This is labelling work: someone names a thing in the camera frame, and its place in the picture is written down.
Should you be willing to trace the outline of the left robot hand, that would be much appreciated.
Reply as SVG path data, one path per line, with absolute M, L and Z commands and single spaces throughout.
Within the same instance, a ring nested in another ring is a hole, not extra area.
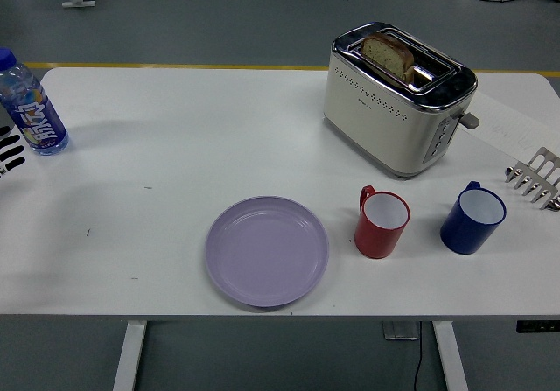
M 9 126 L 1 127 L 1 177 L 25 163 L 25 147 L 20 140 L 20 135 L 13 133 Z

